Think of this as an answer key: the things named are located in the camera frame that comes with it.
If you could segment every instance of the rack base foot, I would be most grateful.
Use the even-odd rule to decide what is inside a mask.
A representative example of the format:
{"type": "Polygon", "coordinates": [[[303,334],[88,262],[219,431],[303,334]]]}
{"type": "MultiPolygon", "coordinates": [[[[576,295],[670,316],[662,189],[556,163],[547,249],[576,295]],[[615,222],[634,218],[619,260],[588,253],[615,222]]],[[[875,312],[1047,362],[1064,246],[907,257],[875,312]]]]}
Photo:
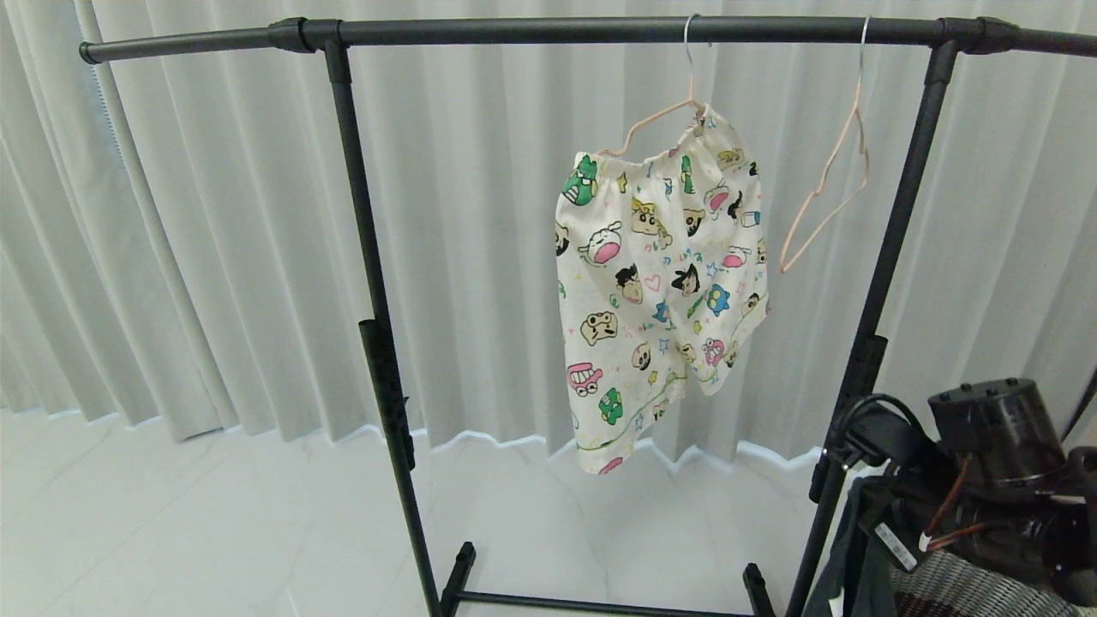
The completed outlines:
{"type": "Polygon", "coordinates": [[[483,592],[470,592],[465,590],[468,582],[468,574],[472,572],[473,563],[476,561],[476,548],[472,542],[465,542],[457,551],[453,571],[450,572],[450,580],[442,591],[442,615],[443,617],[455,617],[457,606],[462,602],[482,602],[488,604],[508,604],[511,606],[524,606],[528,608],[556,608],[561,610],[580,610],[586,613],[601,613],[603,615],[634,615],[640,617],[773,617],[773,609],[769,604],[769,596],[766,595],[766,582],[758,571],[758,566],[750,564],[744,573],[744,581],[747,582],[747,594],[750,596],[750,604],[756,612],[755,615],[743,615],[739,613],[711,613],[706,610],[679,610],[676,608],[654,608],[651,606],[631,606],[627,604],[609,604],[601,602],[580,602],[574,599],[559,599],[554,597],[533,597],[523,595],[489,594],[483,592]],[[759,606],[769,607],[769,613],[757,613],[759,606]]]}

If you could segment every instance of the children's pajama shorts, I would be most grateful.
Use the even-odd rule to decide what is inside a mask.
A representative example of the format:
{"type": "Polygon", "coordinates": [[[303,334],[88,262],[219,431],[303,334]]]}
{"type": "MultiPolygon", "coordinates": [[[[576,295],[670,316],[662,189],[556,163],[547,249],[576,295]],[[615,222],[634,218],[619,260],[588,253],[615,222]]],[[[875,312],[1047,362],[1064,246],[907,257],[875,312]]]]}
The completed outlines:
{"type": "Polygon", "coordinates": [[[556,270],[584,470],[621,464],[688,374],[708,395],[726,379],[769,312],[760,198],[756,162],[708,108],[644,162],[576,155],[556,270]]]}

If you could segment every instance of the woven surface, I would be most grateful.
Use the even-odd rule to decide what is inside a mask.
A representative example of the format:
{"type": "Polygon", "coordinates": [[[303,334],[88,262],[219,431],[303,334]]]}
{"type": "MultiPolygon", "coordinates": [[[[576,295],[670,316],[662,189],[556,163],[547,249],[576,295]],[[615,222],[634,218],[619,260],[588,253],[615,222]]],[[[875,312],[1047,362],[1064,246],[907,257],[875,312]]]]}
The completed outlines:
{"type": "Polygon", "coordinates": [[[1097,616],[1097,608],[1074,606],[946,551],[913,574],[892,568],[891,582],[901,617],[1097,616]]]}

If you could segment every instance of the rack bottom bar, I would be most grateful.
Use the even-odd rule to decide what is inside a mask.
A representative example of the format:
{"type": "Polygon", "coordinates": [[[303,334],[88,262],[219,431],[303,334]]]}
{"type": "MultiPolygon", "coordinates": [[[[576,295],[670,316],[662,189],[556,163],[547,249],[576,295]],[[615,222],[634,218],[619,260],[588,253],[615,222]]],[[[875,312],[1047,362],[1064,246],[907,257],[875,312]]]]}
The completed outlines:
{"type": "Polygon", "coordinates": [[[586,610],[589,613],[601,613],[603,615],[637,615],[652,617],[749,617],[736,613],[679,610],[676,608],[653,608],[649,606],[629,606],[625,604],[604,604],[599,602],[579,602],[552,597],[486,594],[465,591],[457,592],[457,598],[464,602],[486,602],[491,604],[510,604],[513,606],[529,606],[536,608],[559,608],[562,610],[586,610]]]}

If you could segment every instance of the white marble floor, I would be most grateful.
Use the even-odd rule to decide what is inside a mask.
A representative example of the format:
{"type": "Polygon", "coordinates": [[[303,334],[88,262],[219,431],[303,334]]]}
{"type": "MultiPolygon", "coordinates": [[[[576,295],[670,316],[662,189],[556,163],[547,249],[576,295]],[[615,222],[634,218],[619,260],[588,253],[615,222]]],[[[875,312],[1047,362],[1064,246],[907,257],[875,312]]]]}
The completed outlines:
{"type": "MultiPolygon", "coordinates": [[[[376,433],[338,446],[240,431],[177,445],[155,420],[0,415],[3,617],[426,615],[376,433]]],[[[440,586],[472,540],[476,591],[747,612],[748,561],[779,610],[791,591],[814,457],[784,463],[744,445],[732,465],[669,465],[641,448],[598,478],[536,440],[417,444],[440,586]]]]}

